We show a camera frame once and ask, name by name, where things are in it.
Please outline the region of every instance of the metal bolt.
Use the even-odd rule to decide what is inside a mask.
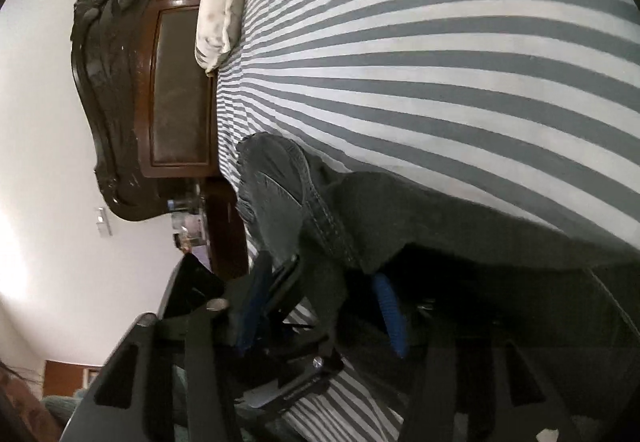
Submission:
[[[156,322],[156,319],[158,318],[154,313],[147,312],[146,314],[142,314],[142,316],[138,318],[138,321],[136,322],[136,324],[139,327],[149,327]]]
[[[212,299],[207,303],[209,312],[221,312],[229,308],[229,301],[223,298]]]

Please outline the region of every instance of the wood carving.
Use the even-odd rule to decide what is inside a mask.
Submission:
[[[133,131],[134,48],[148,2],[77,0],[71,33],[71,66],[94,137],[98,187],[109,208],[130,221],[167,212],[176,184],[142,176]]]

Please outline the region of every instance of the striped bed sheet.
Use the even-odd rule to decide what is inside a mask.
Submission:
[[[640,248],[639,86],[633,0],[246,0],[218,76],[220,169],[237,188],[236,144],[272,131],[336,170]],[[350,366],[287,419],[331,442],[402,422]]]

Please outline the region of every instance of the leather headboard panel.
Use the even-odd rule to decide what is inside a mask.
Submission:
[[[151,123],[153,165],[207,164],[212,82],[193,47],[198,7],[160,14]]]

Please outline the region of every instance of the bed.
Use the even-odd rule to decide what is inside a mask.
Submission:
[[[639,62],[634,0],[246,0],[218,72],[220,171],[237,188],[236,144],[271,131],[337,170],[640,248]],[[350,367],[287,419],[318,441],[401,425]]]

